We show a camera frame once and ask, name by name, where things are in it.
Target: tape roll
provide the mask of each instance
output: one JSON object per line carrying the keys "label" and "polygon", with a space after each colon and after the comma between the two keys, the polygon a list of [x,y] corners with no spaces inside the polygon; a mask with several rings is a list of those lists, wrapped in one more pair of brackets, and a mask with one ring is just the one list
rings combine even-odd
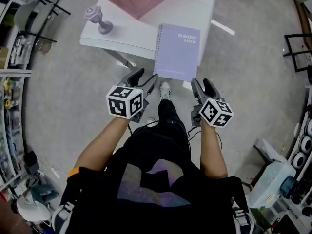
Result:
{"label": "tape roll", "polygon": [[309,121],[307,126],[307,133],[310,137],[312,137],[312,120]]}
{"label": "tape roll", "polygon": [[307,156],[303,152],[299,152],[294,156],[292,160],[292,166],[296,169],[301,169],[306,163],[306,160]]}
{"label": "tape roll", "polygon": [[309,154],[311,149],[312,149],[312,139],[310,136],[305,135],[301,141],[301,150],[305,153],[305,154]]}

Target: spiral notebook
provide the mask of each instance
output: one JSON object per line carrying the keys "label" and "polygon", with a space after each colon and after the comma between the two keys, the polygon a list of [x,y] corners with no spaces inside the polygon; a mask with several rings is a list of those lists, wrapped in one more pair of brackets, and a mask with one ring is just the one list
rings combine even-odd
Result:
{"label": "spiral notebook", "polygon": [[155,55],[154,74],[191,81],[196,77],[200,30],[161,24]]}

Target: white table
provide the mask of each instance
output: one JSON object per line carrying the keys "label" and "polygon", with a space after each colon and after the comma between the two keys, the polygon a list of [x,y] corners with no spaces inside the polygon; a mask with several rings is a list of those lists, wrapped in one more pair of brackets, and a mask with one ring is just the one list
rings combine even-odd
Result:
{"label": "white table", "polygon": [[158,29],[162,23],[200,30],[200,66],[204,55],[215,0],[165,0],[136,20],[107,0],[99,0],[103,20],[109,20],[114,28],[107,35],[98,32],[98,24],[87,22],[80,36],[80,44],[98,47],[128,66],[117,51],[148,59],[155,58]]}

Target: shoe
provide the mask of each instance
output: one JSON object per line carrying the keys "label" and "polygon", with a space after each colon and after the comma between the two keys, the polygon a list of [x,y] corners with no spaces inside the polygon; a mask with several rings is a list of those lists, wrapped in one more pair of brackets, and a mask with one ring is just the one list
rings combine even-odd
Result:
{"label": "shoe", "polygon": [[157,125],[157,122],[155,122],[154,124],[152,124],[153,122],[155,122],[155,120],[153,118],[149,118],[146,122],[146,124],[149,124],[148,127],[154,127]]}
{"label": "shoe", "polygon": [[160,85],[160,101],[162,101],[163,99],[170,100],[170,93],[170,84],[169,82],[164,80]]}

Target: gray floor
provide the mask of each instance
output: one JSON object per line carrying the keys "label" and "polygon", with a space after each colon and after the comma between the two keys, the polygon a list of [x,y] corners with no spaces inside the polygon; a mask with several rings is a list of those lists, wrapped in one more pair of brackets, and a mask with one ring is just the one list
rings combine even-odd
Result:
{"label": "gray floor", "polygon": [[[38,154],[42,169],[60,192],[84,147],[112,119],[105,95],[127,73],[104,51],[81,46],[85,9],[97,0],[60,0],[72,15],[59,15],[48,26],[57,39],[46,55],[37,53],[26,95],[26,141]],[[209,78],[235,112],[231,123],[218,130],[230,175],[244,181],[259,170],[260,157],[252,150],[264,138],[279,152],[287,150],[299,120],[308,84],[306,72],[296,74],[283,58],[284,34],[300,33],[292,0],[216,0],[213,19],[235,31],[235,36],[212,25],[197,78]],[[300,50],[302,40],[292,42]],[[127,56],[150,75],[151,60]],[[299,63],[307,62],[301,58]],[[172,101],[190,129],[192,92],[182,82],[170,81]],[[148,117],[157,118],[158,89],[149,97]],[[139,125],[131,123],[132,129]],[[127,139],[127,132],[120,145]],[[199,165],[200,134],[192,141],[192,160]],[[50,168],[59,170],[57,179]]]}

